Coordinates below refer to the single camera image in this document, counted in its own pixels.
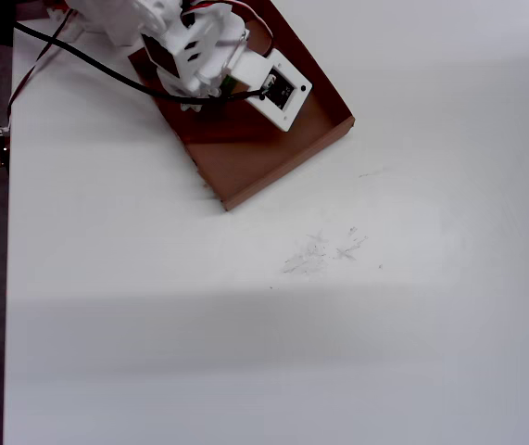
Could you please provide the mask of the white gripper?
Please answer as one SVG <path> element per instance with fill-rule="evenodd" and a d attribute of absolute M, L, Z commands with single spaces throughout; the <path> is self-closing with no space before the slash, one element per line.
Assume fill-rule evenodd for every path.
<path fill-rule="evenodd" d="M 229 3 L 142 3 L 141 38 L 157 76 L 182 111 L 199 112 L 251 89 L 237 70 L 248 53 L 244 20 Z"/>

